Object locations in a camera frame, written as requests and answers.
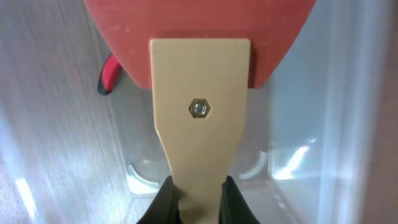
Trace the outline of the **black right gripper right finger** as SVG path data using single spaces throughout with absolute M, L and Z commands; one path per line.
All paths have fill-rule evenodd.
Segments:
M 222 184 L 219 224 L 260 224 L 253 215 L 234 179 L 227 176 Z

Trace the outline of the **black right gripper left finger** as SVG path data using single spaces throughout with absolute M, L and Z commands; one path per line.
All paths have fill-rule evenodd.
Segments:
M 137 224 L 181 224 L 177 190 L 172 176 L 168 176 Z

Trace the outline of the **red black cutting pliers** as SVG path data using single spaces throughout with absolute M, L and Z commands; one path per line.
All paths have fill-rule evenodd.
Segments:
M 116 78 L 121 69 L 122 66 L 117 58 L 113 54 L 110 54 L 105 60 L 99 75 L 97 92 L 100 95 L 104 96 L 112 92 Z

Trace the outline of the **orange scraper wooden handle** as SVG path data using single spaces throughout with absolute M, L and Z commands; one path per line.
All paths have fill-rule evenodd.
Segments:
M 314 0 L 85 0 L 154 127 L 182 223 L 218 223 L 222 184 L 244 132 L 248 90 L 291 48 Z

